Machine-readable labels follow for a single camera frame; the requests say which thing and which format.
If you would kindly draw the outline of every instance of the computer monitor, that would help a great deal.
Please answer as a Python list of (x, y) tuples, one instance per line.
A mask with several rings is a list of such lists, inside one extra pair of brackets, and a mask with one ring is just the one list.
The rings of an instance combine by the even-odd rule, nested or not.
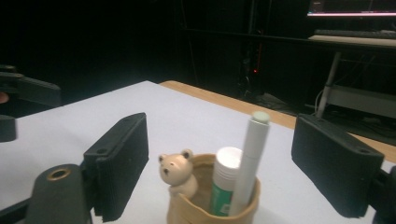
[(396, 18), (395, 0), (311, 0), (308, 18)]

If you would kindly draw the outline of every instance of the desk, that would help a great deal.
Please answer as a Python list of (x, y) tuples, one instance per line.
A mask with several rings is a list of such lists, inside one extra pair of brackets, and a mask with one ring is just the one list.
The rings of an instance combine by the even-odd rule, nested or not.
[[(267, 109), (258, 105), (253, 105), (250, 103), (239, 101), (228, 96), (214, 93), (212, 91), (205, 91), (176, 81), (166, 81), (161, 83), (161, 85), (170, 88), (172, 90), (180, 91), (188, 95), (206, 100), (208, 102), (217, 105), (226, 106), (228, 108), (246, 114), (251, 114), (253, 111), (256, 110), (263, 110), (271, 116), (272, 122), (291, 129), (294, 129), (295, 127), (296, 118), (294, 116), (279, 113), (271, 109)], [(356, 134), (352, 134), (352, 135), (358, 138), (359, 140), (361, 140), (362, 142), (364, 142), (365, 144), (369, 145), (370, 147), (373, 147), (376, 150), (384, 153), (386, 160), (396, 162), (396, 146), (391, 146), (385, 143), (377, 142), (375, 140), (358, 136)]]
[[(147, 81), (20, 118), (19, 138), (0, 145), (0, 209), (28, 198), (35, 178), (50, 167), (80, 164), (82, 154), (118, 120), (140, 112), (148, 118), (149, 161), (115, 224), (165, 223), (169, 194), (159, 175), (159, 155), (184, 148), (203, 154), (216, 153), (220, 147), (242, 147), (250, 118)], [(271, 124), (257, 173), (262, 194), (254, 223), (371, 223), (372, 208), (360, 219), (335, 212), (291, 160), (292, 137), (293, 129)], [(388, 172), (392, 165), (384, 161), (382, 167)], [(93, 222), (102, 223), (99, 217), (93, 217)]]
[[(345, 36), (313, 35), (314, 41), (328, 41), (333, 43), (363, 44), (366, 46), (396, 47), (394, 39), (356, 38)], [(334, 77), (341, 61), (342, 51), (334, 53), (332, 68), (320, 97), (317, 117), (321, 118), (326, 104), (340, 105), (360, 111), (369, 112), (396, 119), (396, 96), (372, 91), (357, 90), (334, 85)]]

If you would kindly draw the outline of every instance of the black clamp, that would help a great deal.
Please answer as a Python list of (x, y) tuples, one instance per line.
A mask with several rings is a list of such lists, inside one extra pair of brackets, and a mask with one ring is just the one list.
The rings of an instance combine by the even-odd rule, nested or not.
[(117, 122), (85, 153), (81, 165), (49, 168), (35, 180), (32, 196), (0, 211), (0, 223), (92, 223), (121, 217), (149, 160), (145, 113)]
[[(61, 105), (61, 89), (57, 85), (19, 74), (15, 66), (11, 65), (0, 64), (0, 92), (42, 105)], [(16, 130), (14, 118), (0, 115), (0, 142), (15, 140)]]
[(382, 153), (324, 119), (301, 114), (291, 156), (341, 216), (364, 217), (371, 205), (373, 223), (396, 223), (396, 166), (383, 171)]

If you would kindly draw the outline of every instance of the white marker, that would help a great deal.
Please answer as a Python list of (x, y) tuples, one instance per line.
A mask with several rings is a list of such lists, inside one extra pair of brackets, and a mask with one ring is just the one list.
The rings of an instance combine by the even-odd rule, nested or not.
[(256, 111), (248, 122), (242, 160), (235, 179), (229, 216), (239, 215), (250, 202), (257, 169), (270, 128), (269, 120), (270, 116), (268, 114)]

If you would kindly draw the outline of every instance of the ceramic bear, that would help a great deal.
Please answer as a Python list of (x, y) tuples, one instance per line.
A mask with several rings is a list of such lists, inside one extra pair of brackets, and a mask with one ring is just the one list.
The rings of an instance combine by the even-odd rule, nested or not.
[(171, 196), (181, 193), (192, 198), (198, 189), (197, 180), (192, 174), (192, 151), (184, 149), (180, 154), (162, 154), (160, 165), (161, 178), (170, 185)]

